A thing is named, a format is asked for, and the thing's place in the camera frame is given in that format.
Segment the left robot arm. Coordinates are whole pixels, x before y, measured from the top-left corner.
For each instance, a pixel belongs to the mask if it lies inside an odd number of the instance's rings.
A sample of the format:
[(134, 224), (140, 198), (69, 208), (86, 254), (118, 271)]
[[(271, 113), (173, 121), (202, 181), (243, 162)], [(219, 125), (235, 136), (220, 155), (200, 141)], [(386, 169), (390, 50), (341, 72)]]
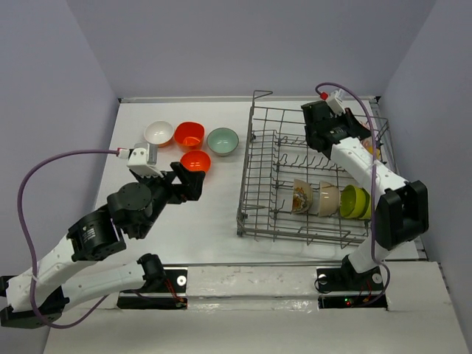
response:
[(145, 238), (168, 204), (197, 201), (206, 176), (173, 162), (169, 171), (122, 186), (105, 205), (71, 226), (59, 244), (35, 267), (1, 277), (1, 326), (36, 329), (57, 321), (63, 312), (121, 291), (166, 288), (168, 277), (159, 256), (144, 254), (119, 268), (81, 277), (79, 272), (126, 249), (125, 238)]

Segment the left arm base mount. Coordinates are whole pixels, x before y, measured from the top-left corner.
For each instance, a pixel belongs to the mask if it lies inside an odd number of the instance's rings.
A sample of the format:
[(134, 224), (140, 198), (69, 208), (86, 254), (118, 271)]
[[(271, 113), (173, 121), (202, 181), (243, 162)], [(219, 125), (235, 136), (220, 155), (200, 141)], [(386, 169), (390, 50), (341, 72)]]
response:
[(122, 310), (186, 310), (188, 269), (164, 267), (156, 254), (145, 254), (137, 263), (144, 271), (144, 285), (119, 293)]

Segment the lime green bowl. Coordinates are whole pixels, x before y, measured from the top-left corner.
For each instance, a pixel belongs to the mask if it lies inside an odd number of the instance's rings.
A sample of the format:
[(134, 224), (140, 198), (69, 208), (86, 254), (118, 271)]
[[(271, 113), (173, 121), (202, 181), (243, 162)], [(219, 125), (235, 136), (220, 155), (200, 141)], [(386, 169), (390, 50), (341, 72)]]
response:
[(343, 218), (358, 218), (365, 205), (363, 188), (347, 185), (341, 192), (339, 213)]
[(364, 209), (363, 209), (361, 215), (358, 217), (358, 219), (359, 220), (369, 220), (371, 218), (371, 214), (372, 214), (372, 211), (371, 211), (371, 196), (365, 189), (363, 189), (362, 191), (364, 192), (364, 195), (365, 195), (365, 205), (364, 205)]

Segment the beige painted ceramic bowl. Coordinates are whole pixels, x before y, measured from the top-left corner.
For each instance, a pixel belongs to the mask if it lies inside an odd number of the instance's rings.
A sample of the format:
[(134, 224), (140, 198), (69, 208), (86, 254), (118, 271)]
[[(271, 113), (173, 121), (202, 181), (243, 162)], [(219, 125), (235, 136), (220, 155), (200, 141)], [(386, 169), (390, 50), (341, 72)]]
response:
[(313, 189), (306, 181), (294, 179), (292, 191), (292, 214), (307, 212), (313, 204)]

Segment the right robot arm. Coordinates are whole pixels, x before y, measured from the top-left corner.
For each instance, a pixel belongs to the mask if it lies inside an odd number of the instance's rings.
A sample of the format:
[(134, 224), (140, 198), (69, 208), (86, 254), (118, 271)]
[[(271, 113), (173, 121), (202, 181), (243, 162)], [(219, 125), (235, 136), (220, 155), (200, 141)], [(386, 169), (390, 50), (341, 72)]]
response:
[(301, 107), (307, 146), (348, 172), (371, 199), (371, 232), (338, 268), (318, 272), (322, 293), (358, 291), (373, 281), (393, 250), (428, 230), (428, 190), (391, 171), (362, 142), (374, 139), (371, 121), (362, 125), (349, 108), (334, 111), (320, 100)]

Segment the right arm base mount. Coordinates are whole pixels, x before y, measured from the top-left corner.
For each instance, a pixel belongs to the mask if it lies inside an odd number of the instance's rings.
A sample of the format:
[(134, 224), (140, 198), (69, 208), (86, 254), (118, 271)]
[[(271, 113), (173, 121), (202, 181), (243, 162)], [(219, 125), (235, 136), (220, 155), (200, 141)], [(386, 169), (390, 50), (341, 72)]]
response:
[(345, 257), (339, 267), (318, 268), (313, 285), (319, 294), (319, 309), (388, 309), (378, 266), (358, 274)]

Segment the grey wire dish rack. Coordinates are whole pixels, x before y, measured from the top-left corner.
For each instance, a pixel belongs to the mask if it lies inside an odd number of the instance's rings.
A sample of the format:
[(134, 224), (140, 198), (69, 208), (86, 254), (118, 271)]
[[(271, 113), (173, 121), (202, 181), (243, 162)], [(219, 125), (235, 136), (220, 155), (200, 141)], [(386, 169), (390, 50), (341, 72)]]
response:
[(334, 244), (344, 249), (366, 239), (369, 222), (319, 209), (323, 187), (342, 191), (355, 179), (308, 147), (300, 106), (275, 100), (272, 91), (251, 98), (237, 208), (237, 235), (273, 241)]

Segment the red white patterned bowl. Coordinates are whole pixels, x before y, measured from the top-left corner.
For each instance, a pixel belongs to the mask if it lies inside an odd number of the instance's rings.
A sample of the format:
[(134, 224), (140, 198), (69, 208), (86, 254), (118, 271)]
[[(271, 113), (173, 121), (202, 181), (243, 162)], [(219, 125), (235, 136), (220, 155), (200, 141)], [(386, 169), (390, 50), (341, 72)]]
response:
[[(367, 130), (369, 130), (369, 125), (367, 122), (362, 122), (361, 123)], [(372, 155), (373, 154), (373, 143), (372, 143), (372, 137), (369, 136), (368, 138), (366, 139), (363, 139), (361, 141), (361, 144), (364, 146), (364, 148)], [(375, 149), (375, 155), (377, 156), (377, 158), (379, 159), (380, 158), (380, 155), (381, 155), (381, 150), (379, 147), (377, 147)]]

